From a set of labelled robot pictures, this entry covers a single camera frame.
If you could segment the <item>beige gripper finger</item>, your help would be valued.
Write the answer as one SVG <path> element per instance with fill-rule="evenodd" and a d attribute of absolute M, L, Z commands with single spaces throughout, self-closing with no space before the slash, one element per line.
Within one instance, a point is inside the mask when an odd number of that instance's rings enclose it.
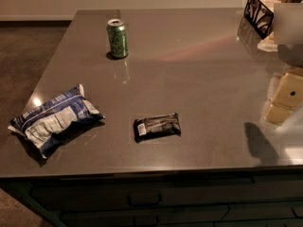
<path fill-rule="evenodd" d="M 303 103 L 303 68 L 296 67 L 283 75 L 274 73 L 267 92 L 263 119 L 282 125 Z"/>

